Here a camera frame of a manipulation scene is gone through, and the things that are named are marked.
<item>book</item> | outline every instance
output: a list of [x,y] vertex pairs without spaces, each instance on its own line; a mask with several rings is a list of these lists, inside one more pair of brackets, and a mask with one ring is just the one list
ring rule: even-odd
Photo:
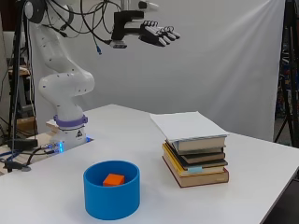
[[171,143],[206,138],[224,138],[228,135],[225,130],[198,112],[151,114],[150,117]]
[[211,168],[211,167],[224,167],[227,165],[227,161],[225,160],[217,160],[217,161],[204,161],[197,162],[193,164],[188,164],[185,160],[183,160],[178,154],[173,152],[167,144],[163,144],[162,146],[164,152],[166,152],[169,157],[171,157],[175,162],[179,164],[179,166],[189,173],[200,173],[203,169]]
[[225,158],[225,153],[206,153],[206,154],[194,154],[181,156],[188,164],[197,163],[202,161],[216,161]]
[[215,147],[215,148],[205,148],[205,149],[197,149],[197,150],[177,150],[180,156],[183,155],[192,155],[192,154],[207,154],[207,153],[220,153],[223,152],[223,147]]
[[227,183],[229,181],[229,173],[225,168],[224,172],[211,175],[179,176],[170,160],[167,157],[163,157],[163,159],[166,165],[168,166],[170,172],[177,180],[179,186],[182,188]]
[[202,161],[202,162],[188,164],[182,158],[182,156],[179,156],[176,150],[170,147],[168,144],[163,144],[163,149],[171,153],[185,170],[187,170],[188,168],[196,168],[196,167],[208,168],[208,167],[215,167],[215,166],[226,166],[228,164],[226,160]]
[[176,141],[171,144],[177,151],[192,151],[199,149],[209,149],[215,147],[225,147],[225,137],[202,138],[191,141]]
[[164,157],[168,158],[172,163],[173,167],[177,171],[179,176],[190,176],[190,175],[210,175],[215,173],[223,173],[224,166],[196,169],[196,170],[184,170],[178,161],[167,151],[164,152]]

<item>robot fingers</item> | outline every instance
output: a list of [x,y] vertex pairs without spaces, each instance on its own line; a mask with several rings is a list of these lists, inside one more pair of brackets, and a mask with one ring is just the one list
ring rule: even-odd
[[174,32],[173,26],[157,27],[157,23],[153,21],[145,21],[140,29],[140,40],[160,47],[165,47],[180,38],[180,35]]

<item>sheet of paper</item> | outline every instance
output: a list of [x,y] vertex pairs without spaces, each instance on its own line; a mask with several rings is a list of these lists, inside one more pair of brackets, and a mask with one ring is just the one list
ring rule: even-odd
[[226,136],[228,133],[199,112],[150,115],[168,141]]

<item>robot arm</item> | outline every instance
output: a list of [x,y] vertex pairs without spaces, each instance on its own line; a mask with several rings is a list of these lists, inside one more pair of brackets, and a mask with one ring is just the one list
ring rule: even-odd
[[[63,149],[69,149],[86,142],[84,124],[87,118],[82,109],[72,101],[74,96],[83,95],[93,90],[94,78],[83,70],[67,54],[60,42],[60,34],[74,19],[70,5],[77,0],[27,0],[25,15],[34,23],[36,42],[47,67],[55,73],[43,77],[38,89],[43,97],[51,102],[57,115],[54,120],[59,132],[50,140],[61,143]],[[104,41],[114,49],[125,49],[123,39],[126,35],[138,35],[139,39],[151,45],[165,47],[179,39],[174,28],[159,27],[156,21],[143,21],[144,13],[157,10],[158,6],[142,0],[121,0],[121,11],[114,13],[114,28],[110,40]]]

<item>white table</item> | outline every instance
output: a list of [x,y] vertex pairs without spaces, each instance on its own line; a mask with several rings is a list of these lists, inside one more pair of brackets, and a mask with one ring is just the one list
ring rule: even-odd
[[141,170],[140,207],[116,223],[260,223],[299,164],[298,149],[231,134],[230,182],[181,189],[162,160],[164,136],[148,113],[108,105],[86,115],[95,141],[37,162],[29,173],[0,176],[1,223],[104,222],[85,211],[82,176],[106,160],[131,161]]

